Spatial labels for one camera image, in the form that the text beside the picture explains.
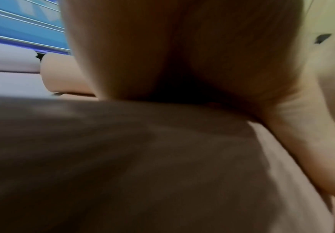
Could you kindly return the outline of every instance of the skin crease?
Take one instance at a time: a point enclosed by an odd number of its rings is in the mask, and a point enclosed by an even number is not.
[[[335,196],[335,122],[306,66],[302,0],[63,0],[74,56],[101,99],[190,91],[259,119]]]

